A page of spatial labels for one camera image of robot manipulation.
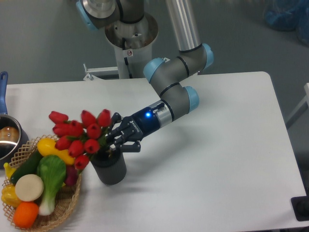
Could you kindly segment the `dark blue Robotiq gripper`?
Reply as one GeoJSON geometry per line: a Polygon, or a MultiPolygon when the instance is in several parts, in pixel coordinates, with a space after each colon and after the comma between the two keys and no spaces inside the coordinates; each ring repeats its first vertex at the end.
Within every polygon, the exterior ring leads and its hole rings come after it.
{"type": "Polygon", "coordinates": [[[159,130],[161,126],[158,116],[151,107],[145,107],[123,119],[116,112],[111,120],[111,125],[107,129],[106,140],[114,139],[110,145],[111,150],[119,150],[123,153],[140,152],[139,141],[159,130]]]}

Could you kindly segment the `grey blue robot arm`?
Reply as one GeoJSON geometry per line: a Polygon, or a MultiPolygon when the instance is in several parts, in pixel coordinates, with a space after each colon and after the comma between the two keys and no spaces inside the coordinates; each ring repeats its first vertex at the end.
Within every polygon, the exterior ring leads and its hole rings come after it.
{"type": "Polygon", "coordinates": [[[214,60],[211,48],[202,43],[191,2],[168,0],[179,55],[171,60],[152,57],[158,35],[156,20],[141,0],[79,0],[76,7],[91,30],[103,28],[113,46],[119,78],[146,78],[159,101],[121,117],[115,114],[106,143],[123,152],[138,152],[140,141],[167,124],[195,110],[199,96],[181,81],[208,68],[214,60]]]}

